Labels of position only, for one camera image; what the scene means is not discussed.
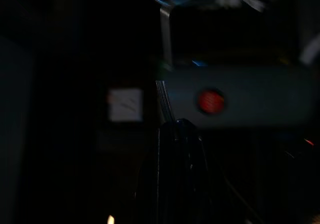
blue light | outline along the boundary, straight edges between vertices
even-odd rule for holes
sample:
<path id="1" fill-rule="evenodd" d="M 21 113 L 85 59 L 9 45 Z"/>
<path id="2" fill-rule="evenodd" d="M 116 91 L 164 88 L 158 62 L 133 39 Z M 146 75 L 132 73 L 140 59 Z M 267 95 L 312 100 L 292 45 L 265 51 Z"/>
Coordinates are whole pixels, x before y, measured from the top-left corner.
<path id="1" fill-rule="evenodd" d="M 192 62 L 194 64 L 196 64 L 197 67 L 207 67 L 208 66 L 204 61 L 201 61 L 201 60 L 193 60 Z"/>

red button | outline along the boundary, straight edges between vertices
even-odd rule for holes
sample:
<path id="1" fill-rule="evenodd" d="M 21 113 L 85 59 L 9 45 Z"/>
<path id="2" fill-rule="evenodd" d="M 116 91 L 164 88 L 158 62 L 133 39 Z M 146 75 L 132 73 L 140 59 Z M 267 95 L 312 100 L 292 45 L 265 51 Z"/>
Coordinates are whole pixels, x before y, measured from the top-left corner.
<path id="1" fill-rule="evenodd" d="M 220 113 L 225 107 L 225 99 L 214 90 L 206 90 L 198 97 L 198 105 L 208 114 Z"/>

white sticker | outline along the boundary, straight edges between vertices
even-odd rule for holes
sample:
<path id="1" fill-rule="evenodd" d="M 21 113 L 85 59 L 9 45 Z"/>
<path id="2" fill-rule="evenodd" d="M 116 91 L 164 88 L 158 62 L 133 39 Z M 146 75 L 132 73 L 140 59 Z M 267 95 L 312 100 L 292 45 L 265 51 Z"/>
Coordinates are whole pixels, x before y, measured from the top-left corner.
<path id="1" fill-rule="evenodd" d="M 112 89 L 109 92 L 108 102 L 110 121 L 143 121 L 143 92 L 141 89 Z"/>

